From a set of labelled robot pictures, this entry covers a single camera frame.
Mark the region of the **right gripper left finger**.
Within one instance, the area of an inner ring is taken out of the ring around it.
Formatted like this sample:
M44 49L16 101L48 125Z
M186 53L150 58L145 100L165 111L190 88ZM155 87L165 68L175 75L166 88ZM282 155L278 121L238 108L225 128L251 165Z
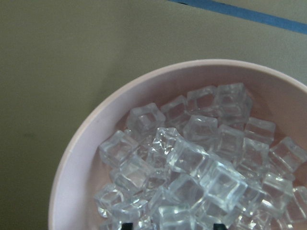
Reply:
M133 223L122 223L121 230L133 230Z

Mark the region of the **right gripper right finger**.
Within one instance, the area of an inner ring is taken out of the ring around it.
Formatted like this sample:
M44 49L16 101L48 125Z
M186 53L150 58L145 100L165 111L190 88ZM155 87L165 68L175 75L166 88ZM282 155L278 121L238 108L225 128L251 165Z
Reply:
M213 230L224 230L224 224L223 223L214 223L213 224Z

